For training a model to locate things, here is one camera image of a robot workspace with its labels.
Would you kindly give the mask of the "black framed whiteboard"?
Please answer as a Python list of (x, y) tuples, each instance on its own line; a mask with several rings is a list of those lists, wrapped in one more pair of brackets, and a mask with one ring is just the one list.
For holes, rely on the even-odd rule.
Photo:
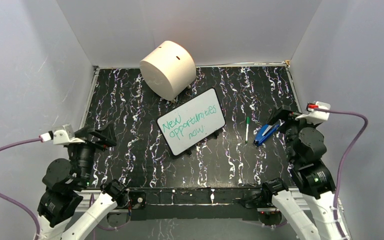
[(226, 125), (225, 114), (215, 88), (198, 94), (156, 123), (173, 156), (178, 156)]

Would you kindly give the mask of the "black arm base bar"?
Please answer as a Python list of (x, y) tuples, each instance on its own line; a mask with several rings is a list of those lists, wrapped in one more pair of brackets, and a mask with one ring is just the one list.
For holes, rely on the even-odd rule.
[(259, 187), (134, 188), (130, 204), (106, 215), (111, 227), (127, 220), (239, 219), (265, 225), (282, 222), (279, 210), (266, 203)]

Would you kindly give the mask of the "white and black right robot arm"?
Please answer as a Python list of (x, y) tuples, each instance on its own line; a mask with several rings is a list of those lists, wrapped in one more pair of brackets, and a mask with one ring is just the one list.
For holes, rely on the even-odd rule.
[(338, 209), (337, 187), (333, 176), (322, 161), (327, 152), (324, 136), (317, 126), (327, 121), (330, 105), (309, 104), (309, 113), (302, 114), (289, 107), (276, 109), (269, 125), (279, 121), (278, 131), (286, 137), (287, 161), (292, 165), (291, 178), (312, 214), (309, 218), (293, 198), (292, 191), (280, 178), (262, 184), (261, 199), (275, 207), (295, 231), (300, 240), (349, 240)]

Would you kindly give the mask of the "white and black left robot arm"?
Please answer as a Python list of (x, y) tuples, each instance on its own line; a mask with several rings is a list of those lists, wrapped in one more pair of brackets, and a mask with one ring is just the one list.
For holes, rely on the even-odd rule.
[(45, 193), (37, 208), (36, 240), (84, 240), (110, 211), (130, 206), (130, 190), (118, 180), (112, 180), (100, 186), (95, 202), (67, 228), (84, 199), (80, 192), (90, 185), (96, 152), (117, 145), (113, 121), (100, 129), (85, 126), (77, 131), (64, 124), (39, 138), (41, 142), (52, 141), (66, 148), (68, 158), (53, 160), (42, 178)]

